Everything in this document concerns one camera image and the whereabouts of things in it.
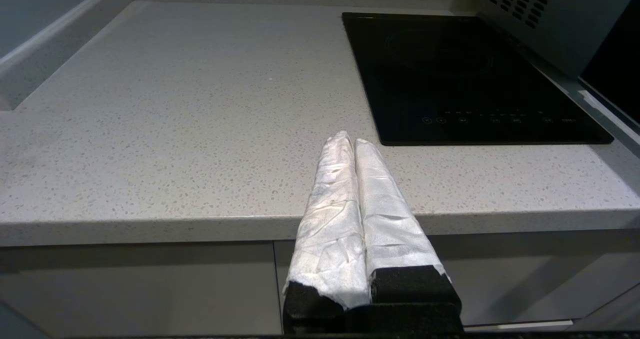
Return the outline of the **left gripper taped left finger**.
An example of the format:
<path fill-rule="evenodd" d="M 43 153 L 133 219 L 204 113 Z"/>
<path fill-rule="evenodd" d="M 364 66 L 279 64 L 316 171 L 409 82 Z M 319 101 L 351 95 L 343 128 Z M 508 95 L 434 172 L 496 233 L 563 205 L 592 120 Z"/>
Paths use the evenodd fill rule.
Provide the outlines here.
<path fill-rule="evenodd" d="M 355 153 L 346 131 L 322 146 L 283 288 L 285 333 L 321 333 L 370 304 Z"/>

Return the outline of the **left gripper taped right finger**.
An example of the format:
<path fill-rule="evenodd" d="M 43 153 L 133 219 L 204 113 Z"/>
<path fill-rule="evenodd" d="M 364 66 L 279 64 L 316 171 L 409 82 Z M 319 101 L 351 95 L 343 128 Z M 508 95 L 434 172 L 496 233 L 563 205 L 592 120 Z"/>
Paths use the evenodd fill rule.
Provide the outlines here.
<path fill-rule="evenodd" d="M 355 165 L 370 304 L 432 304 L 461 310 L 444 265 L 376 146 L 358 139 Z"/>

